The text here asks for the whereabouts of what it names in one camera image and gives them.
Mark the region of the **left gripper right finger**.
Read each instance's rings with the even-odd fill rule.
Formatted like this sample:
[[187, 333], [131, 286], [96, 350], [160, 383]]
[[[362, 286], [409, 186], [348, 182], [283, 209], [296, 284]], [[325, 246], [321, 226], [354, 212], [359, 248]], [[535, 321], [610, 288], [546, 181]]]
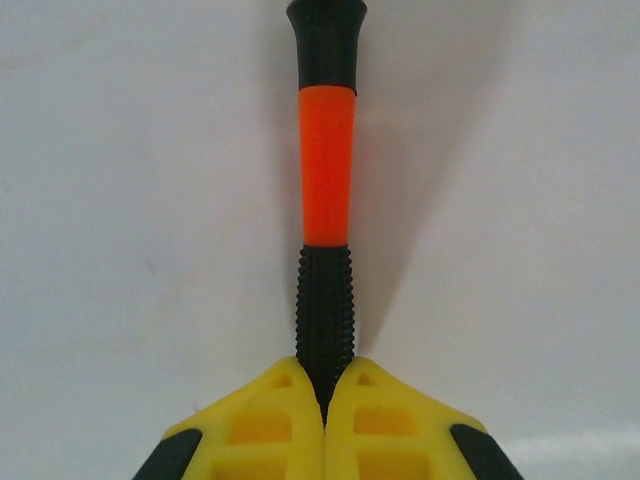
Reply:
[[326, 480], [523, 480], [477, 419], [355, 358], [325, 429]]

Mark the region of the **orange black precision screwdriver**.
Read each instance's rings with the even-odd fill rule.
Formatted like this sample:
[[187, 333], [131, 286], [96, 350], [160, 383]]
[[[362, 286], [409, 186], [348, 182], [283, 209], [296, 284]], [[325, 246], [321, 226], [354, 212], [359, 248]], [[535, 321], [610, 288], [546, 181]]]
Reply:
[[354, 357], [349, 219], [364, 0], [292, 0], [298, 64], [303, 246], [297, 279], [296, 357], [323, 419]]

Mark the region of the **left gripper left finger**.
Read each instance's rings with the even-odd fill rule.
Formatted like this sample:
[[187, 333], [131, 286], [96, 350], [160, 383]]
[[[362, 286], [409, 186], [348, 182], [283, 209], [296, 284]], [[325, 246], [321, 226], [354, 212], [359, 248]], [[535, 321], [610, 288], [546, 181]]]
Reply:
[[324, 460], [311, 382], [287, 357], [170, 427], [132, 480], [325, 480]]

